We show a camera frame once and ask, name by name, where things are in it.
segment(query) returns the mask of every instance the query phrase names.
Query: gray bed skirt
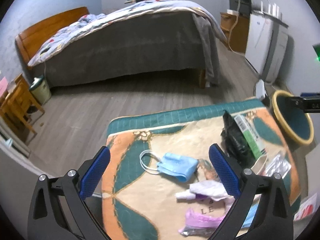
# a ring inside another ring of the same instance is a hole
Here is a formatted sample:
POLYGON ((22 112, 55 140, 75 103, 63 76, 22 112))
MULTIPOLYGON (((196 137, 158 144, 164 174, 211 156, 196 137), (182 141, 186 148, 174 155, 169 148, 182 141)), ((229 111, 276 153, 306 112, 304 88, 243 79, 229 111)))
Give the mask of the gray bed skirt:
POLYGON ((50 87, 84 84, 143 72, 205 69, 219 84, 220 66, 210 22, 189 12, 157 13, 117 22, 68 45, 33 75, 50 87))

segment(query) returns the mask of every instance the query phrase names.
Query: screw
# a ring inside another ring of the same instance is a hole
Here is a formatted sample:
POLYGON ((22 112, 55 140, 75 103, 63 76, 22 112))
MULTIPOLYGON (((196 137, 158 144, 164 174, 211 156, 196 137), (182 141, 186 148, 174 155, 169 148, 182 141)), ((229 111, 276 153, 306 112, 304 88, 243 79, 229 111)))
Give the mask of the screw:
POLYGON ((73 177, 76 174, 75 170, 68 171, 68 176, 73 177))
POLYGON ((252 170, 250 170, 250 169, 244 169, 244 174, 246 174, 246 175, 251 175, 251 174, 252 174, 252 170))
POLYGON ((281 175, 280 175, 279 173, 276 172, 276 173, 273 174, 273 175, 275 176, 276 179, 281 179, 281 175))
POLYGON ((43 180, 45 180, 45 175, 44 175, 44 174, 42 174, 42 175, 39 177, 39 181, 43 181, 43 180))

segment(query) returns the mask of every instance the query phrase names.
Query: black bag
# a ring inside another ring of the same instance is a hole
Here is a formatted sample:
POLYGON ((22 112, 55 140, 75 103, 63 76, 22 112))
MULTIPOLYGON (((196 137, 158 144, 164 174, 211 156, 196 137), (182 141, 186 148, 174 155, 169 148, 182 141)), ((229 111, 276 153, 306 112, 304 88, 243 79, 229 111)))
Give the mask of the black bag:
POLYGON ((236 121, 227 111, 223 114, 223 123, 221 136, 228 154, 236 158, 242 168, 251 168, 256 160, 236 121))

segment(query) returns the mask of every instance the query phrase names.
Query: drawer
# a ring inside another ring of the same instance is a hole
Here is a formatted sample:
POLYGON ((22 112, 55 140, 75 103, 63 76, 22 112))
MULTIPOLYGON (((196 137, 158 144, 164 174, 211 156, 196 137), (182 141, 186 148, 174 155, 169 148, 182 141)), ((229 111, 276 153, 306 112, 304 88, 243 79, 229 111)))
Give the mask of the drawer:
POLYGON ((221 27, 230 30, 233 24, 236 22, 236 16, 230 14, 221 14, 221 27))

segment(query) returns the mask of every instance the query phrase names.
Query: mask ear loop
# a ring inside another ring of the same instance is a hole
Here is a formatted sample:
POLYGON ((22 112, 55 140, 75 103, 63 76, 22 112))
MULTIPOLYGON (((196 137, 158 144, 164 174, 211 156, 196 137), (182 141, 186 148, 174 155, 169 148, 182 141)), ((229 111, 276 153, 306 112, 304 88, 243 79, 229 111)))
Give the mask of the mask ear loop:
POLYGON ((140 153, 140 164, 141 164, 141 167, 146 171, 148 172, 149 174, 152 174, 152 175, 158 175, 160 174, 160 172, 158 171, 158 169, 155 169, 155 168, 150 168, 149 166, 145 165, 142 161, 142 158, 144 157, 144 155, 150 155, 151 158, 154 158, 156 159, 158 162, 161 162, 161 158, 156 155, 153 151, 151 150, 145 150, 143 152, 140 153))

